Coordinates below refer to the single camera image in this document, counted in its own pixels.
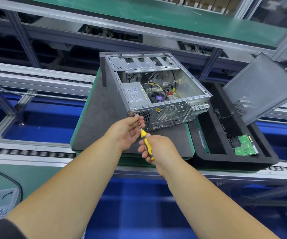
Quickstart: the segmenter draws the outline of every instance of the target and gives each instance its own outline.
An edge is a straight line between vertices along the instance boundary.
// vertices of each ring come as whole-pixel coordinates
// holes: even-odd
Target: person's right arm
[[[186,163],[169,138],[147,134],[154,161],[143,141],[139,152],[165,177],[179,208],[198,238],[278,238],[201,173]]]

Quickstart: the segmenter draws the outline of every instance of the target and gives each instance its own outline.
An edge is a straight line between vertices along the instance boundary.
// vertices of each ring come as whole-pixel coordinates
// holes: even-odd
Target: person
[[[81,238],[123,151],[140,135],[143,117],[114,123],[103,137],[0,220],[0,239]],[[186,163],[169,138],[147,134],[138,151],[168,183],[179,208],[202,238],[278,238],[212,182]]]

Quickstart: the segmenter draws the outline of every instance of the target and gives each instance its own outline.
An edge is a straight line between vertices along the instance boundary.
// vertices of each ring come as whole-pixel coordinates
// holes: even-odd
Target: cpu fan
[[[152,92],[149,94],[149,99],[152,103],[158,103],[168,100],[168,97],[163,91]]]

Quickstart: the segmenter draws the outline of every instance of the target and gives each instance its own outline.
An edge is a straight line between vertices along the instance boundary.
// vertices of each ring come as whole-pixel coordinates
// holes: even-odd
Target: person's left hand
[[[122,151],[126,151],[130,148],[130,145],[137,140],[141,133],[138,121],[141,127],[144,128],[144,117],[140,117],[137,114],[134,117],[127,117],[115,122],[107,130],[104,137],[107,137],[107,139],[118,145]]]

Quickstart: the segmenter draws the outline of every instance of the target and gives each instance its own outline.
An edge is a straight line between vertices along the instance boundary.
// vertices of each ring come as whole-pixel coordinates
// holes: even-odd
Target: cardboard box
[[[189,7],[198,7],[200,0],[185,0],[183,5]]]
[[[225,10],[225,14],[233,16],[240,2],[241,0],[231,0],[230,3],[228,4],[228,7]]]
[[[215,0],[212,11],[223,14],[231,0]]]
[[[201,0],[199,4],[199,8],[211,11],[215,0]]]
[[[182,5],[184,0],[168,0],[168,1]]]

